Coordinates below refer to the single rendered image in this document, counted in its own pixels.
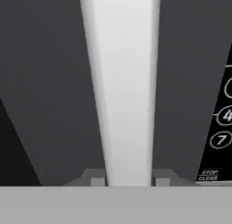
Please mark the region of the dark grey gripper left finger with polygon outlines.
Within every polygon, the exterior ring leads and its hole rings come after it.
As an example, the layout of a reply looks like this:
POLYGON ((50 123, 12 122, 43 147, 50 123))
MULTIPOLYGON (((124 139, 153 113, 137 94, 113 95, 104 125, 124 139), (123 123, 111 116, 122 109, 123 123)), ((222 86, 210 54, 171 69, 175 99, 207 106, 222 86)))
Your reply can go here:
POLYGON ((107 187, 106 171, 105 169, 85 169, 80 178, 66 183, 66 186, 107 187))

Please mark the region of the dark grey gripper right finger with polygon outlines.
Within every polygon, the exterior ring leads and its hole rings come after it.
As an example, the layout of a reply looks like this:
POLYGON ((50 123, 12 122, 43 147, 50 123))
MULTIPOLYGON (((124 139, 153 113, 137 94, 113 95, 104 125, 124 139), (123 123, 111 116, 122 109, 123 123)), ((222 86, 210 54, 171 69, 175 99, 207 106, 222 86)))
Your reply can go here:
POLYGON ((172 169, 153 169, 152 185, 156 187, 185 187, 197 186, 197 183, 181 178, 172 169))

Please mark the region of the white microwave door handle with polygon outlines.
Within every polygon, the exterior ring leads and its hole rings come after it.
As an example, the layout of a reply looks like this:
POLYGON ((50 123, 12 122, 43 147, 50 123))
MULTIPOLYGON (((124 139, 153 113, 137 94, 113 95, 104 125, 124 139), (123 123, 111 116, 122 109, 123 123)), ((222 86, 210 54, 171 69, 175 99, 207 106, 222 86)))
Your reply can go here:
POLYGON ((149 187, 160 0, 80 2, 108 184, 149 187))

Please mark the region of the black microwave oven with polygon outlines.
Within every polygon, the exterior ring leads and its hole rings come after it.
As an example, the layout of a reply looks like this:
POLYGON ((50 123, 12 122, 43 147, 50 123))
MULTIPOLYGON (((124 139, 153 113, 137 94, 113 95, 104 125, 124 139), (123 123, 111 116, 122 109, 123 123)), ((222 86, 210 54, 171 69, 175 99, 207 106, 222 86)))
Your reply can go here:
POLYGON ((196 183, 232 186, 232 44, 217 94, 196 183))

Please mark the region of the dark grey microwave door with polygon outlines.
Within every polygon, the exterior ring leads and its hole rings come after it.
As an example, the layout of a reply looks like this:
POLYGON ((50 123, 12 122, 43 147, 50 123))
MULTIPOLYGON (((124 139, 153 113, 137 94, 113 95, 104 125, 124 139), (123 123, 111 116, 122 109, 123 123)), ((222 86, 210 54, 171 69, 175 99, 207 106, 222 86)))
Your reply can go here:
MULTIPOLYGON (((196 182, 232 44, 232 0, 160 0, 152 169, 196 182)), ((0 0, 0 186, 105 169, 80 0, 0 0)))

